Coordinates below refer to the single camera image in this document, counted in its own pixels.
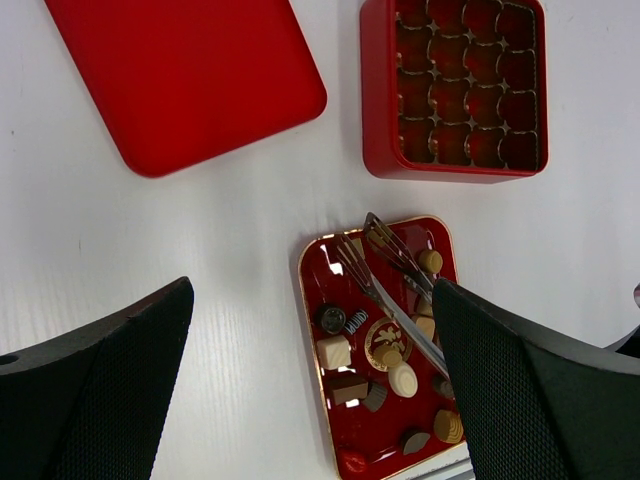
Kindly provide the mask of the metal tongs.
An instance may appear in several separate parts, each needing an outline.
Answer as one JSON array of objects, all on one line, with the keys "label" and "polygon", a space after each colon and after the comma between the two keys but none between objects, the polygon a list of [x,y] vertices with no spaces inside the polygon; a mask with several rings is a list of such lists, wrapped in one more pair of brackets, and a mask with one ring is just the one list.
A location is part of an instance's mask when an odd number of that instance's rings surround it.
[{"label": "metal tongs", "polygon": [[337,234],[333,240],[337,260],[363,294],[393,320],[431,365],[448,379],[450,374],[442,350],[411,319],[407,302],[400,298],[401,292],[413,292],[432,303],[434,282],[420,269],[405,242],[376,214],[366,214],[362,234],[374,255],[386,264],[384,269],[372,269],[345,233]]}]

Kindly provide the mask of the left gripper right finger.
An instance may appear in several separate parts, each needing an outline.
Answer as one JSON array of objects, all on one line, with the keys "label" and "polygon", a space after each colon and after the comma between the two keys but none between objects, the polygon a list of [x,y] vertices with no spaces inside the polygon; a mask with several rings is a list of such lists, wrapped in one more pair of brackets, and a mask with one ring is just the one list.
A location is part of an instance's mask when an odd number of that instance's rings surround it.
[{"label": "left gripper right finger", "polygon": [[476,478],[638,478],[637,330],[593,346],[446,279],[433,308]]}]

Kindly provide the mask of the brown rectangular chocolate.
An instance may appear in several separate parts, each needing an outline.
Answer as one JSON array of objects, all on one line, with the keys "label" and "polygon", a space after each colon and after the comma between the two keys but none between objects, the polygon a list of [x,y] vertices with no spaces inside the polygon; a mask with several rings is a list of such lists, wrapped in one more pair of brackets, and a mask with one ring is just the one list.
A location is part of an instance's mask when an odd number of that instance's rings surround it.
[{"label": "brown rectangular chocolate", "polygon": [[349,373],[330,379],[328,387],[332,403],[341,405],[352,400],[365,399],[368,395],[369,382],[360,375]]}]

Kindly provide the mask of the dark striped chocolate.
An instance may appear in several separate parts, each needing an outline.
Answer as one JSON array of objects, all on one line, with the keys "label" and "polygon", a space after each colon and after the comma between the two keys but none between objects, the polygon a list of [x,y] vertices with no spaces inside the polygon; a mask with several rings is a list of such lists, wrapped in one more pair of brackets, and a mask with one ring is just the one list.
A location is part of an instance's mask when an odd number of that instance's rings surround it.
[{"label": "dark striped chocolate", "polygon": [[354,335],[357,330],[366,323],[368,314],[365,310],[357,310],[345,323],[344,330],[350,335]]}]

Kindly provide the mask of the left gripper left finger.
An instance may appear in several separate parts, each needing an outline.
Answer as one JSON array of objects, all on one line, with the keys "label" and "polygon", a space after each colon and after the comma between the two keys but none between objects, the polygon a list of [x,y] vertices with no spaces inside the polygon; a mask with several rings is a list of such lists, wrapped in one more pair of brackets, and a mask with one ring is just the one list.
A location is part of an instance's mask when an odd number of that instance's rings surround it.
[{"label": "left gripper left finger", "polygon": [[2,355],[2,478],[150,478],[193,307],[193,286],[181,277]]}]

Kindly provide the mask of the tan round chocolate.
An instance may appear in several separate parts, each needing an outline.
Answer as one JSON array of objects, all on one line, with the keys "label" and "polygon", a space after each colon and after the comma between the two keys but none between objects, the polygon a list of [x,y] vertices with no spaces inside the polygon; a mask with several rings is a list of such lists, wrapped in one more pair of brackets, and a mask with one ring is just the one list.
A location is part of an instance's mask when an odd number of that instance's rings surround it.
[{"label": "tan round chocolate", "polygon": [[425,249],[418,257],[419,267],[428,274],[439,274],[443,264],[443,257],[437,250]]}]

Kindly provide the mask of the tan square chocolate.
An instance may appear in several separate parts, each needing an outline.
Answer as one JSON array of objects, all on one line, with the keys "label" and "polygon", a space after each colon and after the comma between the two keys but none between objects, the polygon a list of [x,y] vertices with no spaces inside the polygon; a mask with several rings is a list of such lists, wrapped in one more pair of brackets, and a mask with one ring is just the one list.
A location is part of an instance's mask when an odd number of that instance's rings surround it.
[{"label": "tan square chocolate", "polygon": [[362,257],[365,258],[365,254],[364,254],[364,250],[363,250],[363,245],[362,245],[362,241],[360,238],[355,238],[351,240],[352,244],[353,244],[353,248],[358,252],[358,254]]}]

